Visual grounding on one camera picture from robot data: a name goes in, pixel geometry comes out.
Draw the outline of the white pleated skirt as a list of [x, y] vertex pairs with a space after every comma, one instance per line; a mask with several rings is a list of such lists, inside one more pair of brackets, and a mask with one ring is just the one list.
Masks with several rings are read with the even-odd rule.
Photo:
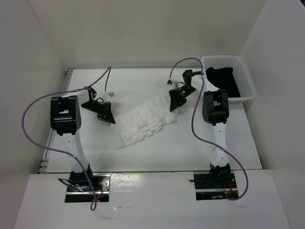
[[111, 124], [113, 149], [138, 143], [176, 123], [178, 110], [171, 112], [170, 104], [169, 94], [162, 94], [116, 116]]

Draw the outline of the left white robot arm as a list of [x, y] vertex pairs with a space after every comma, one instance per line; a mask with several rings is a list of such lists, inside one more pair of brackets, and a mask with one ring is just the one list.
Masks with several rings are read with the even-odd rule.
[[96, 98], [96, 91], [91, 87], [51, 98], [51, 127], [62, 139], [68, 153], [70, 181], [86, 191], [94, 187], [95, 179], [81, 145], [80, 109], [95, 113], [99, 120], [115, 124], [111, 106], [108, 98]]

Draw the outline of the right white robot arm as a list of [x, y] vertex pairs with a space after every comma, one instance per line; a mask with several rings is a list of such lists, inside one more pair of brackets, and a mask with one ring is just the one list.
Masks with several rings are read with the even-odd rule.
[[173, 86], [169, 91], [170, 112], [187, 102], [186, 97], [195, 91], [203, 97], [203, 120], [210, 125], [214, 132], [215, 142], [210, 160], [209, 183], [213, 187], [220, 187], [229, 180], [231, 167], [226, 150], [225, 129], [229, 117], [228, 93], [224, 89], [214, 86], [203, 72], [186, 70], [183, 73], [182, 86], [178, 81], [169, 79], [168, 85]]

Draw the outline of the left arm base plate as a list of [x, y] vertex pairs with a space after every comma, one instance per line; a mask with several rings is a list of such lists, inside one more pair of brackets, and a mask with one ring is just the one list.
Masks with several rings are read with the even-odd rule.
[[[65, 203], [85, 203], [93, 200], [91, 186], [85, 177], [83, 180], [76, 181], [70, 174], [68, 179], [59, 178], [58, 180], [67, 187]], [[93, 173], [91, 182], [98, 203], [109, 202], [110, 181], [110, 174]]]

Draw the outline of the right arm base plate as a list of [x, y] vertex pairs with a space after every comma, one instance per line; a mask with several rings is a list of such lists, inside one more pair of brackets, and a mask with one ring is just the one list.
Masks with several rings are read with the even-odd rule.
[[196, 200], [236, 199], [239, 197], [234, 173], [219, 184], [213, 184], [208, 172], [195, 172], [189, 182], [194, 183]]

